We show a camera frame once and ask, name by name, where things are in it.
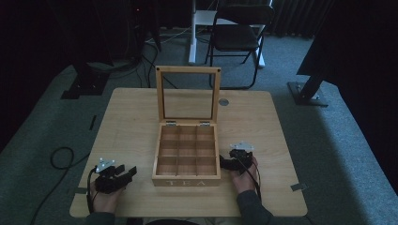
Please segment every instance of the cable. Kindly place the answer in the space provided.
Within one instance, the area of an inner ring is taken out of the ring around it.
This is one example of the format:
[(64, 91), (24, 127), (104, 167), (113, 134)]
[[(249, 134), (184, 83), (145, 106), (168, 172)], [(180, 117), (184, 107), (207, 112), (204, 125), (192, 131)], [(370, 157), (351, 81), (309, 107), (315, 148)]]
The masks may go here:
[[(155, 46), (153, 46), (153, 45), (151, 45), (151, 44), (148, 44), (148, 43), (146, 43), (146, 45), (148, 45), (148, 46), (150, 46), (150, 47), (152, 47), (152, 48), (154, 48), (154, 49), (156, 50), (156, 54), (155, 54), (155, 57), (154, 57), (154, 59), (153, 59), (152, 62), (149, 61), (149, 59), (147, 59), (145, 56), (143, 56), (143, 58), (150, 64), (149, 71), (148, 71), (148, 75), (147, 75), (147, 77), (146, 77), (146, 83), (148, 84), (148, 87), (150, 87), (150, 80), (149, 80), (150, 71), (152, 70), (152, 68), (155, 68), (155, 65), (154, 65), (153, 63), (155, 62), (156, 58), (158, 57), (158, 53), (159, 53), (159, 52), (158, 52), (158, 49), (157, 49)], [(166, 77), (163, 76), (163, 79), (166, 80), (168, 83), (170, 83), (170, 85), (172, 85), (175, 89), (178, 89), (178, 87), (176, 87), (176, 86), (175, 86), (172, 82), (170, 82)]]
[(315, 223), (313, 222), (313, 220), (312, 220), (312, 219), (310, 219), (310, 218), (308, 217), (308, 215), (305, 215), (304, 217), (305, 217), (305, 218), (307, 218), (307, 219), (308, 219), (308, 221), (310, 221), (310, 223), (311, 223), (312, 225), (315, 225)]
[(253, 182), (254, 182), (254, 186), (255, 186), (255, 190), (257, 191), (257, 196), (260, 199), (260, 202), (262, 201), (261, 199), (261, 189), (260, 189), (260, 185), (257, 183), (257, 181), (254, 179), (254, 177), (252, 176), (252, 173), (249, 172), (249, 169), (243, 164), (242, 161), (240, 161), (240, 159), (238, 157), (235, 157), (237, 159), (238, 162), (240, 162), (240, 164), (242, 165), (242, 167), (245, 169), (246, 173), (252, 178)]
[(127, 53), (129, 52), (130, 48), (130, 23), (129, 19), (127, 18), (127, 14), (126, 14), (126, 24), (127, 24), (127, 46), (125, 50), (125, 57), (127, 56)]
[[(166, 42), (168, 42), (168, 41), (171, 40), (171, 39), (174, 39), (174, 38), (177, 38), (177, 37), (183, 35), (183, 34), (184, 34), (185, 32), (187, 32), (189, 29), (191, 29), (191, 27), (186, 28), (185, 30), (181, 31), (181, 32), (178, 33), (178, 34), (172, 35), (172, 36), (169, 37), (168, 39), (162, 41), (161, 44), (166, 43)], [(147, 40), (146, 43), (151, 43), (151, 44), (153, 44), (153, 43), (154, 43), (153, 38)]]
[(145, 64), (143, 64), (143, 67), (144, 67), (144, 78), (145, 78), (145, 81), (146, 81), (146, 86), (150, 87), (149, 72), (148, 72), (148, 75), (146, 76), (145, 75), (146, 74), (146, 66), (145, 66)]
[(138, 71), (138, 68), (136, 68), (135, 70), (129, 71), (129, 72), (123, 74), (123, 75), (117, 76), (117, 77), (116, 76), (109, 77), (109, 80), (124, 78), (124, 77), (130, 76), (134, 72), (137, 73), (137, 71)]
[(257, 170), (257, 176), (258, 176), (258, 186), (261, 187), (261, 176), (260, 176), (260, 171), (258, 170), (258, 167), (253, 163), (255, 169)]
[[(61, 150), (64, 150), (64, 149), (68, 150), (70, 152), (69, 164), (66, 167), (59, 167), (59, 166), (54, 164), (54, 156), (55, 156), (55, 154), (57, 152), (59, 152)], [(82, 157), (80, 160), (78, 160), (76, 163), (73, 163), (74, 152), (73, 152), (73, 150), (71, 148), (69, 148), (69, 147), (59, 147), (59, 148), (56, 148), (55, 150), (53, 150), (53, 152), (50, 155), (50, 163), (55, 169), (64, 170), (64, 173), (62, 174), (62, 176), (59, 179), (59, 181), (55, 184), (55, 186), (50, 190), (50, 192), (46, 195), (46, 197), (44, 197), (44, 199), (38, 205), (38, 208), (36, 209), (35, 214), (33, 215), (32, 220), (30, 221), (31, 225), (35, 224), (36, 217), (38, 216), (38, 212), (40, 211), (41, 206), (43, 206), (43, 204), (47, 201), (47, 199), (51, 196), (51, 194), (55, 191), (55, 189), (58, 188), (59, 184), (61, 184), (61, 182), (64, 180), (65, 176), (67, 175), (69, 169), (74, 167), (74, 166), (76, 166), (77, 164), (81, 163), (85, 158), (88, 158), (89, 155), (90, 154), (87, 154), (84, 157)]]
[(139, 59), (139, 58), (131, 58), (129, 60), (130, 60), (130, 62), (128, 64), (120, 66), (120, 67), (97, 68), (97, 67), (91, 66), (91, 68), (97, 72), (107, 72), (107, 73), (125, 72), (125, 71), (131, 70), (132, 68), (137, 68), (137, 66), (141, 62), (141, 59)]
[(217, 0), (217, 5), (216, 5), (216, 11), (217, 11), (217, 9), (219, 9), (219, 3), (220, 3), (220, 1), (219, 0)]
[(154, 45), (151, 45), (151, 44), (148, 44), (148, 43), (146, 43), (145, 45), (147, 45), (147, 46), (149, 46), (149, 47), (151, 47), (152, 49), (155, 50), (155, 56), (153, 57), (152, 61), (150, 61), (144, 55), (142, 55), (143, 59), (145, 59), (150, 64), (148, 75), (145, 77), (147, 87), (150, 88), (150, 78), (149, 78), (149, 76), (150, 76), (150, 72), (151, 72), (152, 68), (155, 68), (154, 63), (155, 63), (155, 60), (158, 58), (159, 51), (158, 51), (158, 48), (156, 48)]
[(137, 70), (135, 70), (135, 74), (137, 75), (138, 79), (140, 80), (140, 87), (143, 88), (143, 79), (141, 78), (140, 74), (138, 74)]
[(205, 44), (209, 43), (209, 39), (203, 38), (203, 37), (196, 37), (196, 40), (201, 42), (201, 43), (205, 43)]
[(91, 200), (91, 188), (90, 188), (91, 175), (93, 174), (93, 172), (96, 171), (96, 169), (97, 169), (97, 166), (95, 166), (94, 169), (92, 169), (87, 176), (87, 191), (85, 193), (85, 197), (87, 199), (87, 206), (88, 206), (88, 211), (90, 212), (90, 214), (92, 214), (94, 212), (94, 205), (93, 205), (94, 199)]

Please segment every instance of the black cable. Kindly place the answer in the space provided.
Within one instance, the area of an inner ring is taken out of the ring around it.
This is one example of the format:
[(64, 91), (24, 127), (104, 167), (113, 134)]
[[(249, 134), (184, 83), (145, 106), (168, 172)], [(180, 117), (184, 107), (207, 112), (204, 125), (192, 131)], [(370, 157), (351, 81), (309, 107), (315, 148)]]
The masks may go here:
[[(70, 151), (71, 156), (70, 156), (69, 164), (68, 164), (68, 166), (66, 166), (66, 167), (59, 167), (59, 166), (56, 166), (56, 165), (54, 164), (54, 156), (55, 156), (55, 154), (56, 154), (57, 152), (59, 152), (59, 151), (61, 151), (61, 150), (64, 150), (64, 149)], [(38, 216), (38, 212), (39, 212), (41, 206), (43, 206), (43, 204), (47, 201), (47, 199), (51, 196), (51, 194), (55, 191), (55, 189), (58, 188), (59, 184), (61, 184), (62, 180), (64, 180), (65, 176), (67, 175), (69, 169), (72, 168), (72, 167), (74, 167), (74, 166), (76, 166), (76, 165), (79, 164), (80, 162), (82, 162), (85, 158), (88, 158), (89, 155), (90, 155), (90, 154), (87, 154), (87, 155), (85, 155), (84, 157), (82, 157), (79, 161), (77, 161), (76, 163), (73, 163), (73, 160), (74, 160), (74, 152), (73, 152), (73, 150), (72, 150), (71, 148), (69, 148), (69, 147), (59, 147), (59, 148), (56, 148), (55, 150), (53, 150), (53, 152), (51, 153), (51, 156), (50, 156), (50, 163), (51, 163), (51, 165), (52, 165), (55, 169), (57, 169), (57, 170), (65, 170), (65, 171), (64, 171), (64, 173), (62, 174), (62, 176), (61, 176), (61, 178), (59, 179), (59, 181), (55, 184), (55, 186), (53, 187), (53, 189), (51, 189), (51, 191), (46, 195), (46, 197), (44, 197), (44, 199), (43, 199), (43, 200), (41, 201), (41, 203), (39, 204), (38, 208), (37, 208), (36, 211), (35, 211), (35, 214), (34, 214), (33, 217), (32, 217), (32, 220), (30, 221), (30, 224), (31, 224), (31, 225), (35, 224), (36, 217)]]
[(307, 219), (308, 219), (308, 221), (310, 221), (310, 223), (311, 223), (312, 225), (315, 225), (315, 223), (313, 222), (313, 220), (312, 220), (312, 219), (310, 219), (310, 218), (308, 217), (308, 215), (305, 215), (304, 217), (305, 217), (305, 218), (307, 218)]
[(237, 159), (238, 162), (240, 162), (240, 164), (242, 165), (242, 167), (245, 169), (246, 173), (252, 178), (253, 182), (254, 182), (254, 186), (255, 186), (255, 190), (257, 191), (257, 196), (260, 199), (260, 202), (262, 201), (261, 199), (261, 189), (260, 189), (260, 185), (257, 183), (257, 181), (254, 179), (253, 175), (251, 172), (249, 172), (249, 169), (243, 164), (242, 161), (240, 161), (240, 159), (238, 157), (235, 157)]
[(146, 86), (149, 88), (150, 87), (149, 73), (148, 73), (148, 76), (146, 76), (146, 66), (144, 63), (143, 63), (143, 68), (144, 68), (144, 78), (146, 81)]
[(131, 73), (137, 72), (139, 67), (143, 64), (143, 61), (141, 60), (134, 68), (131, 70), (131, 68), (128, 68), (126, 70), (120, 70), (120, 71), (115, 71), (113, 73), (123, 73), (127, 72), (126, 74), (120, 75), (120, 76), (110, 76), (109, 79), (120, 79), (129, 76)]
[(167, 81), (170, 85), (172, 85), (175, 89), (178, 89), (172, 82), (170, 82), (165, 76), (163, 76), (163, 79)]
[(150, 68), (149, 68), (149, 71), (148, 71), (148, 75), (147, 75), (147, 77), (145, 77), (145, 78), (146, 78), (147, 86), (150, 88), (150, 78), (149, 78), (149, 76), (150, 76), (150, 71), (152, 70), (152, 67), (155, 68), (154, 63), (155, 63), (155, 60), (158, 58), (159, 51), (158, 51), (158, 48), (156, 48), (154, 45), (151, 45), (151, 44), (148, 44), (148, 43), (146, 43), (145, 45), (147, 45), (147, 46), (149, 46), (149, 47), (151, 47), (152, 49), (155, 50), (155, 56), (153, 57), (153, 60), (152, 60), (152, 61), (150, 61), (150, 60), (147, 59), (144, 55), (142, 55), (143, 58), (150, 64)]
[(95, 194), (94, 197), (93, 197), (93, 202), (94, 202), (94, 200), (96, 199), (96, 197), (97, 197), (98, 194), (99, 194), (99, 192), (97, 191), (96, 194)]
[(131, 70), (132, 68), (137, 68), (137, 66), (141, 63), (141, 61), (142, 61), (141, 59), (131, 58), (128, 64), (119, 67), (98, 68), (91, 66), (91, 68), (97, 72), (106, 72), (106, 73), (125, 72)]
[(140, 87), (143, 88), (143, 79), (141, 78), (140, 74), (135, 70), (135, 74), (137, 75), (138, 79), (140, 80)]
[(196, 40), (198, 40), (201, 43), (205, 43), (205, 44), (209, 43), (209, 40), (207, 38), (203, 38), (203, 37), (197, 37)]
[(260, 171), (258, 170), (258, 167), (253, 163), (255, 169), (257, 170), (257, 176), (258, 176), (258, 186), (261, 187), (261, 176), (260, 176)]
[(97, 166), (94, 167), (94, 169), (92, 169), (87, 176), (87, 191), (85, 193), (85, 197), (87, 199), (87, 206), (88, 206), (88, 211), (90, 212), (90, 214), (92, 214), (94, 212), (94, 205), (93, 205), (93, 200), (91, 200), (91, 175), (93, 174), (93, 172), (95, 172), (97, 169)]

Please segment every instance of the wooden table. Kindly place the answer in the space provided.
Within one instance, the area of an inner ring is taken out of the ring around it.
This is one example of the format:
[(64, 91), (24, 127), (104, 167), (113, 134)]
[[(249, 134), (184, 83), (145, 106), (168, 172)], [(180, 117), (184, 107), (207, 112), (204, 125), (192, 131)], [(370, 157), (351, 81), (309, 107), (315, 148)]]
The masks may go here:
[[(252, 144), (259, 162), (263, 205), (274, 216), (306, 215), (302, 192), (291, 188), (299, 181), (270, 93), (221, 91), (220, 98), (229, 101), (219, 106), (220, 154), (229, 158), (231, 143)], [(228, 171), (222, 170), (219, 187), (154, 187), (151, 175), (158, 131), (156, 89), (115, 89), (79, 187), (86, 186), (88, 173), (100, 158), (114, 159), (115, 166), (125, 164), (127, 170), (137, 166), (138, 171), (122, 194), (118, 217), (239, 217)], [(85, 195), (75, 195), (70, 214), (88, 215)]]

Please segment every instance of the sleeve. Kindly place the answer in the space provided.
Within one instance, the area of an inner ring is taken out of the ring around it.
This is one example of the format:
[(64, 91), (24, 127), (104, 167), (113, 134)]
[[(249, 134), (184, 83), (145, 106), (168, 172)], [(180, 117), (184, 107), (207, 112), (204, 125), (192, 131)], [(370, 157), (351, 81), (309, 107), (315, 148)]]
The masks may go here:
[(273, 215), (261, 204), (254, 190), (238, 194), (237, 205), (244, 225), (275, 224)]
[(85, 218), (86, 225), (114, 225), (115, 214), (92, 213)]

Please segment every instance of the chair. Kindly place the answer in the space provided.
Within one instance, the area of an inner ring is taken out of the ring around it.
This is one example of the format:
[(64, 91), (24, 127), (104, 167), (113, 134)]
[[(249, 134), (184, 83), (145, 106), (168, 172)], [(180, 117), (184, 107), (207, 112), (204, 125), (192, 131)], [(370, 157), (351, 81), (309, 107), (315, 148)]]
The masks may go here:
[[(258, 51), (252, 83), (247, 86), (220, 87), (220, 89), (249, 89), (257, 77), (261, 51), (264, 43), (265, 31), (270, 26), (274, 16), (274, 9), (266, 5), (230, 5), (217, 10), (214, 17), (210, 41), (208, 43), (207, 59), (210, 57), (210, 66), (213, 66), (215, 56), (246, 56), (246, 62), (251, 53)], [(253, 25), (260, 25), (258, 34), (255, 34)], [(248, 52), (247, 54), (214, 54), (214, 49), (220, 52)]]

